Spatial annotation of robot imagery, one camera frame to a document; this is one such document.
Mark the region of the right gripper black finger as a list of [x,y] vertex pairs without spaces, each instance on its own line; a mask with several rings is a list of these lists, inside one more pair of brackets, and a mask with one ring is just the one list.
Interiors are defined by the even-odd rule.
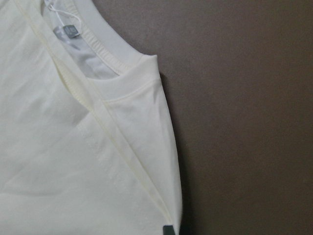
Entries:
[[175,235],[173,225],[164,225],[162,230],[163,230],[163,235]]

